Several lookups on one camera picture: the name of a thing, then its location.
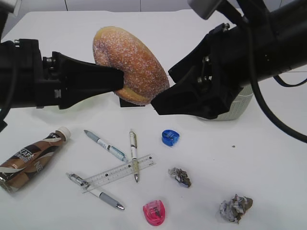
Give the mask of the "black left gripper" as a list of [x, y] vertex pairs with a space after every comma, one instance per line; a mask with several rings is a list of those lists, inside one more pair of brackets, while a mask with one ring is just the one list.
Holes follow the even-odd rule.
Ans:
[[67, 109], [90, 97], [123, 88], [121, 70], [79, 61], [60, 52], [42, 57], [38, 40], [0, 45], [0, 104], [12, 108]]

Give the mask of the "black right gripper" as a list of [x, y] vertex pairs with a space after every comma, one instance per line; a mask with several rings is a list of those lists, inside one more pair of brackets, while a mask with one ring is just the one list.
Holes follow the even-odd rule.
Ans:
[[[251, 32], [258, 81], [307, 63], [306, 23], [267, 23], [252, 26]], [[222, 33], [215, 39], [217, 50], [211, 52], [208, 36], [168, 71], [176, 84], [151, 101], [159, 115], [193, 115], [216, 119], [229, 112], [239, 92], [250, 83], [246, 32], [235, 27]], [[178, 83], [193, 66], [201, 66], [203, 58], [209, 54], [213, 79], [221, 79], [220, 87]]]

